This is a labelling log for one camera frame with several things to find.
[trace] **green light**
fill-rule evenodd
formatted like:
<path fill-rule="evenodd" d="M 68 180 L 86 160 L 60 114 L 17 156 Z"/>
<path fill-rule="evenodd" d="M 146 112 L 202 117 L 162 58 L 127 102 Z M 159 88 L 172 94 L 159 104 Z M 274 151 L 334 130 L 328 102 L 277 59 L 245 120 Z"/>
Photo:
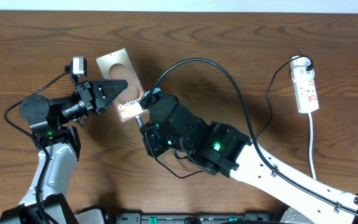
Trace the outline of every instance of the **green light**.
<path fill-rule="evenodd" d="M 220 150 L 221 149 L 221 145 L 217 142 L 217 143 L 215 143 L 215 145 L 214 145 L 214 149 L 215 150 Z"/>

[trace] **power strip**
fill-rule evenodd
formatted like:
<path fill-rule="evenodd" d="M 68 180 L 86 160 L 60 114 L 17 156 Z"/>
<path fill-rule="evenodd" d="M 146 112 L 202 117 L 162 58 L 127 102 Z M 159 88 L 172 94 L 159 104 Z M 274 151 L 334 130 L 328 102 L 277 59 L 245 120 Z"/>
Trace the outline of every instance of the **power strip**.
<path fill-rule="evenodd" d="M 311 113 L 316 111 L 318 106 L 316 85 L 314 84 L 314 69 L 306 71 L 310 60 L 300 57 L 293 60 L 291 65 L 291 79 L 295 89 L 296 105 L 299 113 Z"/>

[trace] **white backdrop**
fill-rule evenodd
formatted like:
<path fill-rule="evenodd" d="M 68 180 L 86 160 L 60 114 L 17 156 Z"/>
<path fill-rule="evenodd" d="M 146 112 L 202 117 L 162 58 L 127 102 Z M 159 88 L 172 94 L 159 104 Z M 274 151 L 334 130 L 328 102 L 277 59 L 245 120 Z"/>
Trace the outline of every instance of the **white backdrop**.
<path fill-rule="evenodd" d="M 358 13 L 358 0 L 0 0 L 0 10 Z"/>

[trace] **wood grain surface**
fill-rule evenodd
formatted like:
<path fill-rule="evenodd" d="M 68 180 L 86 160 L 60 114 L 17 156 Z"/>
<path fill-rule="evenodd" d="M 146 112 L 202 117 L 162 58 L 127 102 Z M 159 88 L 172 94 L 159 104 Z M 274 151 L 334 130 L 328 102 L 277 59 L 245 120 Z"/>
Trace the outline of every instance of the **wood grain surface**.
<path fill-rule="evenodd" d="M 310 56 L 320 104 L 313 113 L 317 177 L 358 193 L 358 15 L 0 11 L 0 215 L 17 206 L 38 164 L 31 140 L 4 121 L 4 110 L 62 73 L 74 55 L 88 59 L 90 80 L 101 79 L 95 58 L 123 47 L 146 90 L 185 58 L 220 63 L 244 94 L 255 130 L 268 118 L 265 91 L 274 71 L 293 55 Z M 273 122 L 260 143 L 310 174 L 308 116 L 297 112 L 289 71 L 274 83 Z M 217 69 L 184 65 L 162 88 L 207 122 L 228 123 L 248 134 L 235 91 Z M 73 91 L 64 78 L 44 96 Z M 28 129 L 18 110 L 10 118 Z M 243 213 L 285 206 L 222 175 L 177 179 L 147 156 L 136 122 L 120 122 L 114 109 L 91 116 L 79 134 L 81 156 L 67 195 L 73 211 L 96 203 L 114 212 L 144 213 Z M 172 152 L 161 160 L 181 175 L 196 170 Z"/>

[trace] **white cable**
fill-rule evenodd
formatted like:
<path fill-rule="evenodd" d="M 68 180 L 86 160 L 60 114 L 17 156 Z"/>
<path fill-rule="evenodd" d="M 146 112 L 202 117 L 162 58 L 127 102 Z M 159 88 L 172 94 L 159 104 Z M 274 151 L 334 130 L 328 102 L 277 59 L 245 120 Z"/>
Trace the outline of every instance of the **white cable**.
<path fill-rule="evenodd" d="M 311 113 L 308 113 L 308 115 L 309 115 L 309 126 L 310 126 L 309 163 L 310 163 L 311 176 L 314 178 L 314 180 L 317 180 L 316 172 L 314 171 L 314 165 L 313 165 L 313 120 L 311 119 Z"/>

